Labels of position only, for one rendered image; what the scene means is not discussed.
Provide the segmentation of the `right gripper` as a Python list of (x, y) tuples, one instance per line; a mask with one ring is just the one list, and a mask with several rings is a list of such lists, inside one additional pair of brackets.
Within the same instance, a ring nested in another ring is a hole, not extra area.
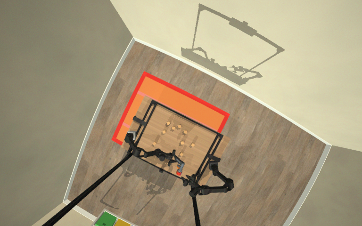
[(181, 177), (182, 180), (183, 180), (183, 186), (191, 185), (192, 188), (194, 188), (194, 186), (195, 186), (195, 184), (196, 184), (197, 182), (195, 182), (195, 183), (191, 182), (191, 181), (190, 181), (190, 180), (191, 180), (191, 176), (186, 175), (186, 177), (187, 177), (188, 179), (185, 179), (184, 177)]

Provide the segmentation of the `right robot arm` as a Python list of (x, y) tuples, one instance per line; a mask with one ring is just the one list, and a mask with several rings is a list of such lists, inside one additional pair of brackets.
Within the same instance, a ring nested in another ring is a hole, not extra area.
[[(213, 186), (209, 187), (206, 185), (200, 186), (198, 183), (195, 184), (194, 188), (189, 192), (191, 197), (196, 197), (196, 195), (207, 195), (210, 193), (226, 193), (231, 191), (234, 188), (233, 180), (226, 178), (222, 173), (219, 172), (217, 164), (212, 164), (211, 166), (214, 176), (218, 176), (225, 184), (223, 186)], [(196, 175), (191, 175), (191, 182), (196, 182)], [(228, 188), (227, 188), (228, 187)], [(200, 193), (201, 190), (201, 193)]]

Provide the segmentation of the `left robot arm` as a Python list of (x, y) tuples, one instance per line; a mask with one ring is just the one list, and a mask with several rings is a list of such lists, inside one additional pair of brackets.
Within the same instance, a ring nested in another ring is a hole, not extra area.
[[(161, 151), (160, 149), (156, 149), (154, 151), (150, 151), (150, 152), (146, 152), (143, 148), (140, 148), (140, 147), (137, 147), (135, 145), (135, 143), (133, 142), (133, 133), (127, 133), (126, 136), (125, 136), (125, 142), (126, 143), (129, 143), (130, 147), (132, 148), (133, 150), (133, 155), (135, 157), (139, 157), (139, 158), (147, 158), (147, 157), (150, 157), (150, 156), (156, 156), (157, 158), (160, 159), (160, 161), (164, 161), (165, 160), (165, 157), (166, 157), (166, 154), (165, 152)], [(141, 151), (144, 152), (144, 155), (140, 155)]]

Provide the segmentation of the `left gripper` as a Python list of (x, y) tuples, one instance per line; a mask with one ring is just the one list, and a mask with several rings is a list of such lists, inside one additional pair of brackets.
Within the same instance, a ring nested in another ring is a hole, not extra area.
[[(173, 150), (173, 153), (172, 153), (172, 155), (170, 155), (170, 154), (166, 154), (166, 159), (169, 159), (169, 162), (168, 162), (168, 166), (170, 166), (172, 163), (175, 163), (175, 162), (177, 162), (177, 161), (175, 161), (175, 160), (173, 160), (172, 158), (173, 158), (173, 156), (174, 156), (174, 158), (177, 158), (177, 159), (179, 159), (179, 157), (177, 157), (176, 155), (175, 155), (175, 152), (176, 152), (176, 150)], [(172, 160), (171, 160), (172, 159)], [(171, 163), (171, 164), (170, 164)]]

